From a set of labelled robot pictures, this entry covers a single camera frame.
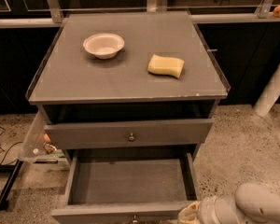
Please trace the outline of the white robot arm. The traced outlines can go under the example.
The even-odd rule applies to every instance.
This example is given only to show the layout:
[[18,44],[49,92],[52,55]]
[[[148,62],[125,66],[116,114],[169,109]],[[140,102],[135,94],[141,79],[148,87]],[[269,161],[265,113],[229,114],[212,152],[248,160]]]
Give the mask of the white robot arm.
[[178,214],[180,224],[280,224],[280,195],[252,183],[233,195],[196,201]]

